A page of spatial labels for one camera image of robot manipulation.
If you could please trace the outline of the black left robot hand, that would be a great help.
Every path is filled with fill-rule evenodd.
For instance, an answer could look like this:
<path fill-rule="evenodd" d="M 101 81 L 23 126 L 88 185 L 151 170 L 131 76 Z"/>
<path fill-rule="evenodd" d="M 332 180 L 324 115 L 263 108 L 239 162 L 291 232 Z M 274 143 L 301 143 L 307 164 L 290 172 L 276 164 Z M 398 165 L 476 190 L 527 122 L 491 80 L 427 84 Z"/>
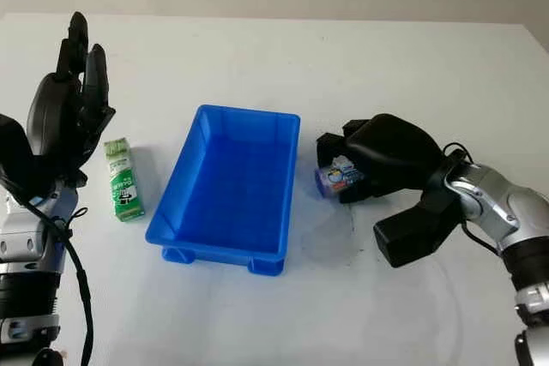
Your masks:
<path fill-rule="evenodd" d="M 108 93 L 105 51 L 99 44 L 88 46 L 87 20 L 76 11 L 57 68 L 39 84 L 27 117 L 32 152 L 53 179 L 77 188 L 86 185 L 81 167 L 116 113 Z"/>

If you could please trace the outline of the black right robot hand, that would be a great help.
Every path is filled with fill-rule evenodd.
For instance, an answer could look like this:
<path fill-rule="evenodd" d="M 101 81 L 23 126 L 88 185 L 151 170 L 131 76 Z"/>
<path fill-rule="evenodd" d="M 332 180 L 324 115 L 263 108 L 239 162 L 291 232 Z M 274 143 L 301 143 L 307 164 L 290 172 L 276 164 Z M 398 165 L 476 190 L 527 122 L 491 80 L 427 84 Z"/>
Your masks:
<path fill-rule="evenodd" d="M 422 190 L 443 163 L 442 149 L 423 129 L 391 114 L 351 120 L 342 131 L 317 138 L 315 180 L 323 197 L 343 204 Z"/>

